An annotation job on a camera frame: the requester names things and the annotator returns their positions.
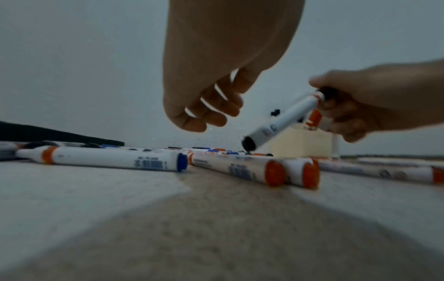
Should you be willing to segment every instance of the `skin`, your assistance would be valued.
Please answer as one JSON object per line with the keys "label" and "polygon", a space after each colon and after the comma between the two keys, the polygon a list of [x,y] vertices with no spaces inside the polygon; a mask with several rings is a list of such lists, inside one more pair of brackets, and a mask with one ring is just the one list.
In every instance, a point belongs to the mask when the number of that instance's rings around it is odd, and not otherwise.
{"label": "skin", "polygon": [[[283,56],[303,7],[303,0],[170,0],[163,57],[167,117],[179,128],[203,132],[207,124],[224,126],[226,115],[239,115],[241,94]],[[374,131],[444,122],[443,81],[444,61],[435,61],[335,70],[309,83],[340,91],[319,109],[334,119],[332,132],[355,142]]]}

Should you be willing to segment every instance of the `white wall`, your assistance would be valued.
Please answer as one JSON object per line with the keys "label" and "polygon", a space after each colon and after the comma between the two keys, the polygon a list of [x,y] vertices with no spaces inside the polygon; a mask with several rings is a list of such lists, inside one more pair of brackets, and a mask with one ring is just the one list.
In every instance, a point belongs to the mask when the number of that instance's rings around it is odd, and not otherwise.
{"label": "white wall", "polygon": [[[0,119],[140,146],[240,149],[270,111],[310,90],[311,75],[442,57],[442,11],[441,0],[308,0],[289,51],[245,96],[241,115],[193,134],[161,105],[167,0],[2,1]],[[341,152],[444,154],[443,140],[443,128],[386,133]]]}

